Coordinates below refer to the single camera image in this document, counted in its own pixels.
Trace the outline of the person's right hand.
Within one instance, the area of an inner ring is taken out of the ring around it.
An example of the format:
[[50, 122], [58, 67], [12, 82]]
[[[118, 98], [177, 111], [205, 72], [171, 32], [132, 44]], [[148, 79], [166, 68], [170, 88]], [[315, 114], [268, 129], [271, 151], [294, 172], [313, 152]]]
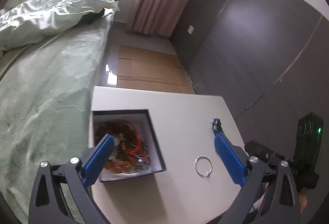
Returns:
[[[264, 203], [264, 198], [265, 198], [265, 195], [267, 193], [267, 189], [269, 188], [269, 186], [270, 186], [270, 183], [265, 184], [264, 193], [260, 196], [260, 198], [257, 201], [254, 202], [253, 208], [255, 210], [259, 211], [261, 209], [261, 206]], [[307, 195], [306, 195], [306, 193], [301, 192], [301, 193], [298, 193], [297, 196], [298, 196], [299, 212], [300, 212], [300, 214], [302, 214], [308, 204]], [[283, 191], [283, 194], [280, 195], [279, 199], [280, 199], [281, 204], [285, 204], [288, 206], [290, 204], [294, 203], [293, 195], [290, 192], [288, 192], [287, 190]]]

